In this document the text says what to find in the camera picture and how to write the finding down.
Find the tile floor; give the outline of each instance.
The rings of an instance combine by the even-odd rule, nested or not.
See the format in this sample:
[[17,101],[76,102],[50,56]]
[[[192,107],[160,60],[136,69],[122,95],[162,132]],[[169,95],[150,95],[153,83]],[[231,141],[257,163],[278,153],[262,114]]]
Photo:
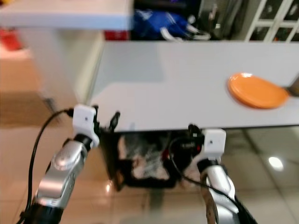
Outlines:
[[[241,131],[228,131],[223,162],[235,183],[237,195],[259,224],[299,224],[299,149],[286,149],[284,170],[275,171],[268,163],[269,156],[278,154],[281,147],[290,147],[281,143],[278,148],[273,147],[269,140],[263,140],[265,133],[267,130],[250,131],[252,136],[261,136],[262,148],[257,151]],[[1,139],[1,150],[7,150],[4,144],[5,140]],[[94,168],[94,164],[89,166],[90,170]],[[22,169],[27,170],[27,163]],[[26,203],[26,178],[8,178],[4,172],[1,167],[0,223],[13,224]],[[97,171],[96,176],[101,173],[102,170]],[[184,190],[176,186],[174,189],[149,190],[125,187],[121,192],[115,192],[113,188],[108,191],[107,185],[107,176],[100,179],[92,175],[80,177],[61,223],[206,224],[205,203],[198,188]]]

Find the black wire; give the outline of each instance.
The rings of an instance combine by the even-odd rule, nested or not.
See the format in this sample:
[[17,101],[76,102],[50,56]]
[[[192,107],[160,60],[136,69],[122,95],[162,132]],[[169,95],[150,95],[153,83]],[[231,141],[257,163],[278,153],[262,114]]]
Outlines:
[[[57,117],[59,114],[61,113],[67,113],[69,110],[61,110],[61,111],[57,111],[54,114],[52,114],[47,121],[43,124],[41,130],[38,133],[38,136],[36,138],[36,141],[34,143],[33,146],[33,150],[32,150],[32,154],[31,154],[31,160],[30,160],[30,165],[29,165],[29,172],[28,172],[28,196],[27,196],[27,203],[26,203],[26,208],[25,208],[25,212],[29,210],[30,206],[31,206],[31,198],[32,198],[32,178],[33,178],[33,165],[34,165],[34,159],[36,156],[36,150],[37,150],[37,146],[39,143],[39,140],[45,130],[45,128],[48,126],[48,124],[55,118]],[[21,224],[24,221],[24,217],[21,217],[20,220],[17,222],[17,224]]]
[[247,223],[252,223],[250,222],[249,218],[250,218],[250,214],[247,212],[247,210],[245,210],[238,202],[236,202],[234,199],[232,199],[230,196],[228,196],[226,193],[224,193],[223,191],[220,191],[214,187],[211,187],[211,186],[208,186],[204,183],[201,183],[201,182],[198,182],[198,181],[195,181],[195,180],[192,180],[190,179],[189,177],[186,177],[180,170],[179,168],[177,167],[174,159],[173,159],[173,153],[171,151],[171,147],[172,145],[178,141],[178,140],[181,140],[181,139],[184,139],[184,137],[181,137],[181,138],[175,138],[174,140],[172,140],[168,146],[168,152],[169,152],[169,158],[170,158],[170,161],[172,162],[174,168],[176,169],[176,171],[178,172],[178,174],[185,180],[195,184],[195,185],[198,185],[198,186],[201,186],[201,187],[204,187],[204,188],[207,188],[207,189],[212,189],[213,191],[215,191],[217,194],[220,194],[220,195],[223,195],[225,197],[227,197],[236,207],[237,209],[239,210],[239,212],[242,212],[244,215],[246,215],[246,219],[247,219]]

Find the orange plate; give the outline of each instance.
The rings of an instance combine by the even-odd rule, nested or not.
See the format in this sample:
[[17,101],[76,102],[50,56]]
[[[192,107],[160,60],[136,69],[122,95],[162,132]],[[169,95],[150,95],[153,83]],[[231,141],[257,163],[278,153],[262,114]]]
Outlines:
[[289,97],[285,89],[249,73],[231,76],[228,90],[233,97],[254,108],[276,108]]

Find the white cabinet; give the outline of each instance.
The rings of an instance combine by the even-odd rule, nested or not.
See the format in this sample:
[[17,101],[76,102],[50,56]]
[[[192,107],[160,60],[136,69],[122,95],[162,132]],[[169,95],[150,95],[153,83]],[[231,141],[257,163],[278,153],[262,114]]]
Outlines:
[[102,30],[130,30],[132,0],[20,0],[1,9],[30,48],[55,107],[87,103],[100,62]]
[[299,40],[299,0],[252,0],[246,19],[238,40]]

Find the reflective floor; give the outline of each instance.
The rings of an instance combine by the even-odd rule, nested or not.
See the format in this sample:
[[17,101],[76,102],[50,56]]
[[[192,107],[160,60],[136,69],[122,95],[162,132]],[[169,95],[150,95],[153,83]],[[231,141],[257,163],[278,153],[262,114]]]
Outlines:
[[[36,131],[31,132],[34,138]],[[29,156],[24,154],[16,160],[15,173],[9,171],[8,166],[13,156],[22,154],[21,146],[27,139],[10,138],[15,132],[7,130],[1,130],[0,134],[6,135],[0,145],[0,223],[13,224],[26,202],[27,177],[24,175]],[[57,130],[48,131],[48,136],[55,135],[58,135]],[[67,132],[59,133],[57,143],[49,137],[41,148],[61,144],[65,135]],[[11,145],[18,146],[20,151],[4,148],[7,139],[14,139]],[[31,139],[28,143],[29,148],[33,141]],[[222,161],[235,184],[237,195],[257,222],[299,224],[299,127],[250,129],[245,133],[231,130],[227,132],[226,146]],[[39,156],[46,154],[47,160],[51,153],[38,152]],[[41,164],[41,161],[36,162],[37,177],[41,177],[46,166]],[[95,171],[94,176],[85,170],[76,182],[62,224],[206,224],[205,204],[197,187],[183,189],[179,184],[174,189],[164,190],[125,187],[121,192],[115,192],[103,174],[103,165],[95,167],[93,161],[87,161],[86,165],[89,173],[100,170]]]

